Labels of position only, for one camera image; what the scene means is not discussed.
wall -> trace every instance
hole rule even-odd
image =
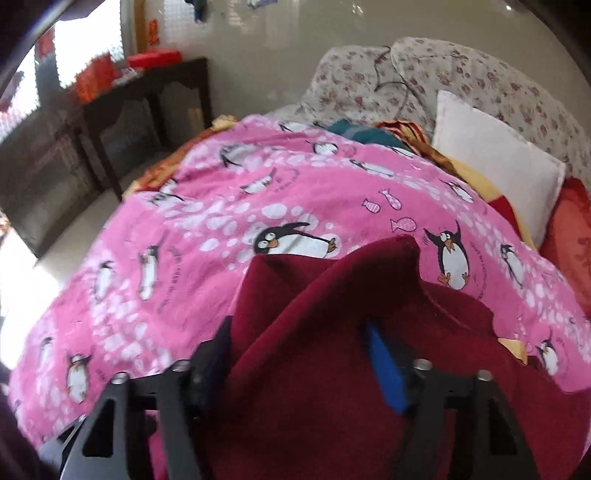
[[[501,0],[210,0],[204,24],[184,0],[163,0],[161,39],[210,59],[214,113],[268,112],[296,102],[321,56],[344,44],[404,36],[454,41],[497,56],[542,84],[591,133],[591,87],[550,30]]]

white pillow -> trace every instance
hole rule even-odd
[[[433,147],[489,179],[527,225],[535,246],[541,245],[564,182],[562,162],[445,90],[437,95]]]

cartoon penguin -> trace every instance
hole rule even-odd
[[[336,155],[339,152],[339,147],[334,143],[315,142],[312,144],[312,149],[317,155]]]
[[[456,183],[454,181],[445,181],[442,179],[439,180],[448,185],[453,190],[453,193],[455,193],[465,202],[474,203],[474,199],[472,198],[472,196],[466,190],[464,190],[459,183]]]
[[[515,280],[521,288],[523,288],[523,279],[525,276],[525,270],[519,260],[519,257],[515,255],[513,251],[513,245],[501,245],[501,257],[507,263],[509,267],[509,274],[511,278]]]
[[[53,337],[45,337],[39,346],[39,367],[47,365],[53,353]]]
[[[77,354],[68,358],[68,374],[66,378],[66,387],[70,398],[76,403],[84,402],[89,389],[88,362],[92,355],[84,357]]]
[[[175,179],[168,179],[164,185],[160,187],[162,193],[172,195],[178,186],[178,182]]]
[[[470,279],[470,262],[464,245],[462,245],[462,232],[460,224],[456,220],[457,231],[452,233],[444,230],[438,235],[433,235],[425,228],[429,240],[437,247],[437,257],[439,258],[439,282],[453,288],[461,290],[466,286]]]
[[[357,165],[358,167],[364,169],[366,172],[369,172],[369,173],[386,175],[389,178],[393,178],[395,175],[392,170],[389,170],[385,167],[380,167],[379,165],[374,165],[373,163],[362,162],[359,160],[354,160],[352,158],[350,158],[349,161],[353,165]]]
[[[152,205],[162,205],[165,203],[180,203],[184,202],[183,198],[172,193],[156,192],[156,194],[149,200]]]
[[[242,163],[247,156],[254,152],[258,147],[256,145],[226,145],[220,149],[220,158],[223,166],[229,167],[236,165],[242,167]]]
[[[292,254],[324,258],[336,249],[336,238],[326,240],[296,230],[309,223],[295,222],[272,226],[258,234],[254,242],[256,254]]]
[[[157,245],[151,245],[139,256],[139,264],[142,272],[139,281],[138,297],[141,300],[148,300],[154,294],[154,287],[158,281],[158,251],[167,236],[168,232],[164,232]]]
[[[100,264],[99,271],[96,274],[95,279],[95,299],[97,302],[102,302],[107,295],[114,276],[115,270],[113,269],[112,260],[107,260],[106,262]]]
[[[308,128],[308,125],[304,125],[298,122],[279,122],[279,127],[284,132],[291,132],[293,134],[299,134]]]
[[[554,348],[554,345],[552,345],[551,339],[548,338],[546,340],[542,340],[540,342],[540,346],[536,348],[542,356],[544,366],[546,367],[546,370],[548,371],[550,376],[555,376],[556,373],[558,373],[558,366],[560,365],[560,361],[558,360],[558,355],[556,354],[556,349]]]
[[[267,187],[273,182],[273,177],[275,176],[276,171],[277,171],[277,169],[273,168],[273,170],[271,170],[269,175],[266,175],[260,179],[257,179],[249,185],[243,185],[240,188],[242,189],[243,192],[245,192],[249,195],[252,195],[252,194],[258,193],[258,192],[262,192],[263,190],[266,190]]]

screw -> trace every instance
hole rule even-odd
[[[488,370],[479,370],[477,378],[478,380],[482,380],[483,382],[491,382],[493,376]]]
[[[119,372],[111,379],[111,383],[121,385],[129,380],[129,375],[126,372]]]
[[[420,370],[421,372],[428,372],[433,368],[433,364],[429,360],[425,360],[424,358],[417,358],[413,362],[413,367],[415,370]]]
[[[186,372],[189,370],[189,360],[179,360],[173,365],[173,372]]]

table leg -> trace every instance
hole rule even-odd
[[[200,75],[199,80],[199,101],[201,102],[201,112],[203,114],[203,126],[209,128],[213,122],[212,101],[209,97],[209,76],[207,71]]]
[[[80,139],[80,129],[76,128],[72,131],[72,143],[74,145],[74,149],[80,157],[82,164],[84,165],[88,176],[90,177],[90,181],[95,186],[96,190],[102,192],[104,190],[96,172],[92,168],[92,164],[90,163],[90,159],[88,158],[88,153],[84,149],[84,145],[82,145],[82,140]]]
[[[92,142],[92,146],[96,151],[97,156],[99,157],[100,164],[103,165],[105,169],[105,173],[107,174],[107,179],[111,184],[111,188],[113,188],[113,192],[117,196],[117,199],[121,202],[123,201],[123,191],[121,190],[121,185],[119,184],[119,180],[117,179],[117,175],[115,174],[115,170],[113,169],[113,165],[107,156],[107,152],[105,151],[105,146],[103,145],[102,140],[100,139],[100,134],[90,133],[90,141]]]
[[[162,113],[162,105],[160,105],[160,98],[156,93],[146,94],[146,100],[150,106],[150,112],[152,113],[152,121],[154,123],[154,129],[160,145],[165,148],[171,148],[171,143],[166,133],[166,122],[164,121],[164,114]]]

